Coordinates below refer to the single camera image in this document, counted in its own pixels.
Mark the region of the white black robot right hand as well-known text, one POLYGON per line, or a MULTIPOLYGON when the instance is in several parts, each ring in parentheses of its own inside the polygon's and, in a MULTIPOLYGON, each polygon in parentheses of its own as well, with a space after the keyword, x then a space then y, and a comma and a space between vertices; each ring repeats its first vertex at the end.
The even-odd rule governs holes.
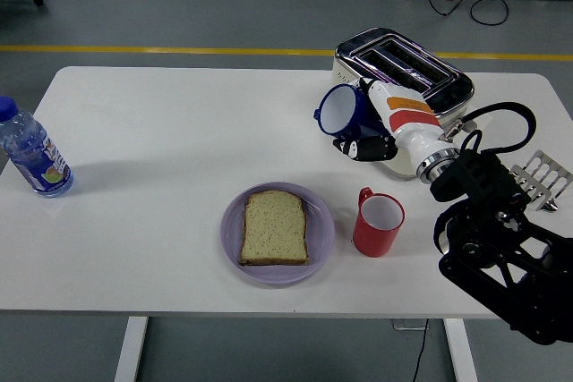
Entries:
POLYGON ((381 162, 405 153, 420 178, 459 154, 422 95, 395 84, 365 78, 339 84, 323 98, 315 117, 347 157, 381 162))

